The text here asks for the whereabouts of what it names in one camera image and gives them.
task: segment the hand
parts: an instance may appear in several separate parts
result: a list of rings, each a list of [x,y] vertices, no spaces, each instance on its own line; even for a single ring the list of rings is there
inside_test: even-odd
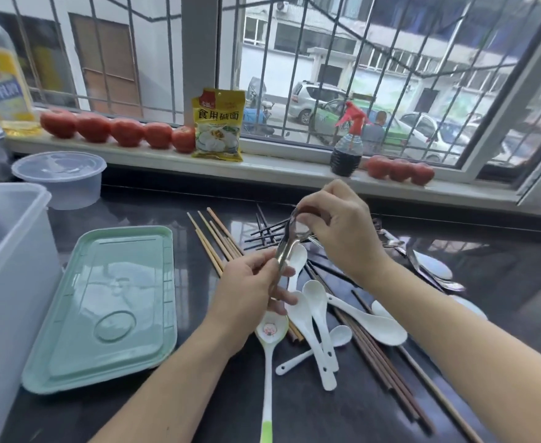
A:
[[[283,305],[297,303],[297,298],[280,286],[273,287],[279,276],[276,249],[259,250],[226,264],[215,297],[204,322],[213,324],[217,331],[226,331],[230,354],[237,353],[256,329],[265,311],[286,315]],[[283,275],[295,275],[286,268]]]
[[[315,233],[328,258],[357,284],[363,285],[367,274],[388,260],[368,205],[341,180],[333,180],[322,191],[304,197],[297,207],[315,207],[322,213],[324,219],[302,213],[297,221]]]

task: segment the round plastic container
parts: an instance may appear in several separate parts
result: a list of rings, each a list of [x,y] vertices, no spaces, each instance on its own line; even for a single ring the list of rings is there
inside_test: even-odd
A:
[[[12,165],[13,174],[26,182],[38,183],[52,194],[49,206],[56,210],[77,210],[101,197],[103,158],[85,152],[42,152]]]

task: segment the bottle label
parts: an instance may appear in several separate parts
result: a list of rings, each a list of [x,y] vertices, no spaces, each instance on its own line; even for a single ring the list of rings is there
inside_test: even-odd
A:
[[[33,106],[23,93],[23,80],[17,56],[0,48],[0,120],[35,121]]]

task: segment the tomato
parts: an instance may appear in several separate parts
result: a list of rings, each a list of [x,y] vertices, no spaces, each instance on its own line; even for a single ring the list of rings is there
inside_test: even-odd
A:
[[[144,126],[145,140],[154,149],[168,149],[172,141],[172,127],[165,123],[148,123]]]
[[[403,182],[412,177],[412,174],[414,174],[412,163],[403,158],[396,158],[392,162],[392,170],[389,173],[389,178],[396,182]]]
[[[72,138],[76,134],[76,115],[61,109],[42,111],[41,127],[58,138]]]
[[[392,161],[383,155],[373,155],[365,164],[367,172],[374,179],[384,179],[392,170]]]
[[[182,126],[172,131],[172,146],[181,154],[189,154],[195,149],[195,128]]]
[[[424,186],[435,178],[435,170],[426,163],[413,164],[414,173],[412,174],[412,183],[414,185]]]
[[[111,134],[111,122],[96,113],[81,113],[76,119],[76,130],[90,143],[106,143]]]
[[[139,121],[130,118],[116,118],[111,121],[111,135],[119,146],[136,148],[144,139],[144,127]]]

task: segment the red spray nozzle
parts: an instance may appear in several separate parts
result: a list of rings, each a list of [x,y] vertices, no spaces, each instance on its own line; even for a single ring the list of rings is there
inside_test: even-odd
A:
[[[355,106],[352,102],[346,101],[346,111],[344,116],[340,118],[340,121],[336,123],[337,126],[340,126],[346,121],[352,121],[353,125],[348,129],[348,133],[352,135],[361,135],[363,131],[363,124],[367,120],[367,114]]]

